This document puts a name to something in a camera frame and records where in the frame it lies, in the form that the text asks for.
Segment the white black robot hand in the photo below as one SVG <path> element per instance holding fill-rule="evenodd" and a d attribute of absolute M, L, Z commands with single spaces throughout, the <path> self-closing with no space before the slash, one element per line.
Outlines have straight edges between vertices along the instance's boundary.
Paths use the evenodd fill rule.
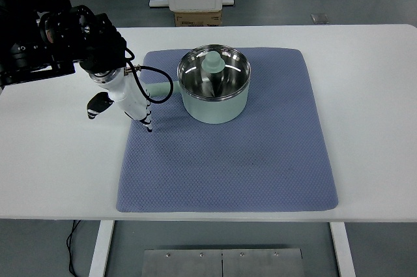
<path fill-rule="evenodd" d="M 139 121 L 152 132 L 151 103 L 145 98 L 132 74 L 125 74 L 123 68 L 105 73 L 91 74 L 89 77 L 101 88 L 87 103 L 87 116 L 94 119 L 112 104 L 118 106 L 131 120 Z"/>

